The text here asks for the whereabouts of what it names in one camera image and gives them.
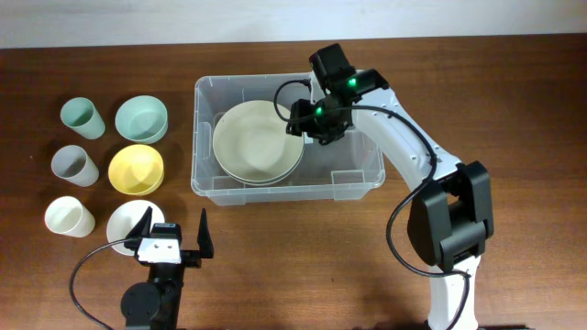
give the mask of teal cup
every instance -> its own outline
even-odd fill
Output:
[[[116,113],[116,130],[123,138],[151,144],[167,132],[167,108],[159,99],[142,95],[124,102]]]
[[[76,97],[69,100],[61,108],[61,122],[84,138],[96,139],[101,137],[106,125],[92,101],[85,97]]]

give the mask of wooden table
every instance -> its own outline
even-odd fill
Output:
[[[581,328],[587,323],[587,36],[414,38],[341,42],[352,64],[374,67],[412,117],[463,161],[493,176],[495,236],[477,277],[481,325]],[[428,281],[403,269],[384,227],[407,189],[387,163],[385,184],[359,202],[307,201],[220,207],[190,187],[194,83],[205,75],[308,72],[328,42],[217,44],[0,51],[0,328],[94,329],[73,306],[75,263],[106,242],[109,216],[134,198],[106,177],[129,145],[115,130],[118,107],[150,94],[168,107],[170,129],[154,145],[166,178],[147,199],[183,227],[197,248],[208,211],[216,257],[185,274],[179,325],[188,329],[351,329],[421,323]],[[63,103],[90,98],[106,132],[87,140],[60,121]],[[53,176],[67,144],[101,171],[80,188]],[[96,227],[85,238],[52,234],[49,203],[80,199]],[[406,258],[424,267],[405,234]],[[124,327],[120,298],[148,270],[108,249],[75,283],[83,306]]]

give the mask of cup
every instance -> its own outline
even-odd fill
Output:
[[[45,212],[45,225],[55,234],[86,237],[94,230],[94,216],[71,196],[53,201]]]
[[[130,230],[140,221],[140,218],[145,214],[148,207],[153,209],[152,218],[150,219],[150,227],[153,228],[155,224],[162,224],[165,222],[165,217],[161,209],[149,201],[131,201],[120,205],[110,216],[108,226],[106,227],[106,237],[108,242],[112,243],[118,239],[125,238]],[[125,256],[132,256],[135,253],[124,247],[123,244],[112,246],[116,252]]]
[[[73,98],[61,108],[61,121],[84,138],[99,138],[106,130],[92,101],[84,97]]]
[[[112,158],[108,179],[121,193],[142,196],[152,193],[163,182],[163,158],[153,147],[132,145]]]
[[[66,146],[55,153],[51,169],[58,177],[80,187],[87,187],[98,180],[98,168],[82,147]]]
[[[136,143],[159,141],[167,132],[167,125],[167,108],[153,96],[133,97],[116,112],[116,130]]]

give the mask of plastic container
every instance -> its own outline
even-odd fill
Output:
[[[306,143],[296,169],[271,186],[255,187],[237,181],[222,170],[212,149],[216,123],[235,105],[252,100],[272,101],[280,84],[309,78],[310,73],[250,76],[209,76],[195,84],[192,189],[217,205],[318,199],[359,200],[385,181],[383,155],[361,132],[350,128],[345,137],[327,146]],[[290,109],[309,98],[303,85],[289,85],[279,104]]]

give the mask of black cable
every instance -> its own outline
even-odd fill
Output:
[[[460,316],[462,315],[462,312],[465,309],[465,305],[467,303],[467,298],[469,296],[469,290],[470,290],[469,278],[471,277],[471,275],[468,274],[466,271],[462,271],[462,270],[452,270],[452,271],[447,271],[447,272],[442,272],[442,273],[434,273],[434,272],[418,269],[418,268],[410,265],[407,261],[405,261],[402,258],[402,256],[399,254],[399,252],[395,248],[395,245],[393,244],[393,239],[392,239],[392,226],[393,226],[393,222],[395,222],[395,219],[397,218],[397,215],[399,215],[399,213],[404,209],[404,207],[406,205],[408,205],[410,202],[412,202],[412,200],[414,199],[414,197],[416,195],[418,195],[420,192],[422,192],[428,186],[428,184],[434,180],[434,175],[436,174],[436,171],[437,171],[437,154],[436,154],[436,152],[434,152],[434,149],[432,148],[432,146],[430,146],[430,143],[428,142],[428,140],[424,137],[424,135],[420,132],[420,130],[414,126],[414,124],[412,124],[409,120],[405,119],[404,117],[398,115],[394,111],[384,109],[379,106],[354,104],[352,106],[345,106],[345,107],[339,107],[339,108],[334,108],[334,109],[328,109],[326,112],[323,112],[320,115],[313,113],[311,115],[306,115],[302,118],[298,118],[294,121],[291,121],[287,118],[284,118],[277,108],[277,96],[279,95],[279,92],[281,91],[281,89],[290,83],[302,83],[307,86],[306,80],[289,81],[289,82],[283,83],[275,92],[275,96],[273,97],[273,105],[275,107],[275,111],[277,112],[277,115],[279,116],[279,118],[281,118],[282,120],[284,120],[288,123],[292,123],[292,122],[301,123],[301,122],[304,122],[307,120],[312,120],[318,116],[325,116],[325,115],[327,115],[328,112],[334,112],[334,111],[371,110],[371,111],[377,111],[377,112],[384,113],[387,115],[388,118],[393,117],[393,118],[398,119],[404,125],[406,125],[408,128],[410,128],[410,130],[412,130],[414,132],[414,134],[420,139],[420,141],[422,141],[422,144],[424,144],[426,151],[430,155],[430,166],[431,166],[430,172],[428,173],[426,178],[422,181],[422,183],[420,183],[407,196],[405,196],[405,198],[395,207],[389,220],[387,221],[387,226],[385,228],[385,239],[387,241],[387,246],[392,251],[393,256],[397,259],[397,261],[399,261],[400,264],[402,264],[404,267],[411,270],[415,274],[418,274],[420,276],[429,277],[429,278],[443,278],[443,277],[453,276],[453,275],[460,275],[463,277],[464,287],[463,287],[462,297],[460,298],[459,308],[457,309],[457,312],[455,312],[455,316],[453,317],[452,322],[449,324],[449,327],[447,328],[447,330],[452,329],[455,326],[455,324],[459,321]]]
[[[72,276],[70,277],[70,296],[72,297],[73,304],[75,305],[75,307],[77,307],[77,309],[80,310],[80,312],[82,312],[83,315],[85,315],[85,317],[94,321],[97,325],[100,325],[104,329],[113,330],[113,328],[110,327],[108,324],[105,324],[104,322],[98,320],[97,318],[93,317],[90,313],[88,313],[86,310],[84,310],[84,308],[80,305],[80,302],[77,301],[77,298],[75,297],[75,293],[73,293],[73,281],[75,280],[75,275],[77,274],[77,271],[80,269],[80,267],[84,264],[84,262],[87,259],[89,259],[91,256],[93,256],[94,254],[96,254],[97,252],[100,252],[101,250],[103,250],[105,248],[110,248],[116,244],[125,243],[125,242],[129,242],[132,240],[137,240],[137,239],[138,238],[135,238],[135,237],[134,238],[118,239],[117,241],[108,243],[106,245],[103,245],[103,246],[95,249],[94,251],[88,253],[85,257],[82,258],[82,260],[80,260],[80,262],[77,263],[77,265],[73,269]]]

